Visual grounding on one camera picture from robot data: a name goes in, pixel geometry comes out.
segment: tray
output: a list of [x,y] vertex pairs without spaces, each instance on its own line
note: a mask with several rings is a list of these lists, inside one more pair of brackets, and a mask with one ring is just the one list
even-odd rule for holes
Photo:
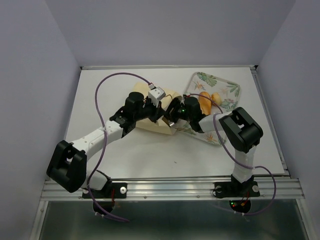
[[[218,92],[222,99],[220,107],[225,113],[232,111],[237,107],[240,99],[241,88],[240,85],[235,82],[228,81],[210,74],[206,74],[204,72],[196,72],[192,75],[191,80],[189,81],[186,90],[184,91],[184,94],[199,94],[201,92],[207,92],[210,95]],[[220,113],[219,109],[216,106],[211,107],[211,114],[214,113]],[[176,129],[181,133],[188,134],[191,137],[205,141],[209,144],[221,146],[221,143],[215,131],[206,133],[195,132],[192,130],[191,126],[186,121],[181,121],[176,126]],[[224,142],[226,142],[226,134],[220,134]]]

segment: white enclosure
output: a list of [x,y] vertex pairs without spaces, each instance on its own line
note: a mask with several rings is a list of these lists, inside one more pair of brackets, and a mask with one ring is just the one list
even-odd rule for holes
[[316,0],[3,1],[0,238],[30,237],[80,67],[125,65],[259,65],[285,161],[319,231],[319,11]]

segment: purple cable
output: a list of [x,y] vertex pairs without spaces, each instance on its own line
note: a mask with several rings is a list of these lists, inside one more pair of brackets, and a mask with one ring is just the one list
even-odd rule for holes
[[[111,74],[109,76],[106,76],[104,79],[101,80],[101,82],[98,84],[98,86],[96,87],[95,89],[95,94],[94,94],[94,103],[95,103],[95,109],[99,115],[99,118],[100,118],[100,121],[102,123],[102,126],[103,128],[105,129],[106,128],[106,125],[105,125],[105,121],[104,121],[104,118],[102,117],[102,114],[99,110],[99,106],[98,106],[98,90],[100,88],[100,86],[102,85],[102,83],[104,83],[105,80],[113,77],[113,76],[116,76],[116,75],[130,75],[130,76],[134,76],[136,78],[139,78],[143,81],[145,81],[148,85],[150,85],[150,82],[148,80],[146,80],[145,78],[139,76],[139,75],[136,75],[136,74],[133,74],[133,73],[129,73],[129,72],[117,72],[117,73],[114,73],[114,74]],[[108,135],[107,135],[107,132],[106,131],[103,131],[104,133],[104,141],[103,141],[103,148],[102,148],[102,152],[101,152],[101,155],[100,155],[100,158],[98,160],[98,163],[96,164],[96,166],[94,167],[93,171],[91,172],[91,174],[89,175],[87,181],[86,181],[86,184],[87,184],[87,189],[88,189],[88,192],[89,192],[89,195],[90,197],[92,198],[94,204],[103,212],[105,213],[105,216],[103,216],[103,218],[105,219],[110,219],[110,220],[114,220],[114,221],[118,221],[118,222],[122,222],[122,223],[128,223],[130,222],[128,219],[126,218],[123,218],[123,217],[119,217],[119,216],[116,216],[116,215],[113,215],[111,214],[110,212],[107,212],[106,210],[104,210],[100,205],[99,203],[97,202],[97,200],[95,199],[94,195],[92,194],[91,192],[91,189],[90,189],[90,180],[92,178],[92,176],[94,175],[94,173],[96,172],[96,170],[98,169],[103,157],[104,157],[104,154],[105,154],[105,151],[106,151],[106,147],[107,147],[107,139],[108,139]]]
[[[271,199],[271,201],[269,202],[269,204],[268,204],[265,208],[263,208],[263,209],[261,209],[261,210],[259,210],[259,211],[252,212],[252,213],[244,213],[244,214],[243,214],[243,215],[245,215],[245,216],[258,215],[258,214],[264,212],[266,209],[268,209],[268,208],[273,204],[273,202],[274,202],[274,200],[275,200],[275,197],[276,197],[276,193],[277,193],[276,179],[275,179],[275,177],[272,175],[272,173],[269,171],[269,169],[267,169],[265,166],[255,166],[255,167],[246,166],[246,165],[241,164],[240,162],[238,162],[238,161],[234,158],[234,156],[231,155],[231,153],[230,153],[229,150],[227,149],[227,147],[226,147],[226,145],[225,145],[225,143],[224,143],[221,135],[219,134],[219,131],[218,131],[218,128],[217,128],[217,123],[216,123],[216,116],[217,116],[217,114],[218,114],[218,113],[216,113],[215,115],[213,115],[214,130],[215,130],[215,132],[216,132],[216,135],[218,136],[218,139],[220,140],[221,145],[223,146],[224,150],[225,150],[226,153],[229,155],[229,157],[230,157],[236,164],[240,165],[241,167],[244,167],[245,169],[251,169],[251,170],[252,170],[252,169],[264,169],[264,170],[266,170],[266,171],[269,173],[269,175],[271,176],[272,180],[273,180],[274,191],[273,191],[272,199]],[[224,210],[230,212],[229,209],[225,209],[225,208],[221,208],[221,207],[219,207],[219,209],[224,209]]]

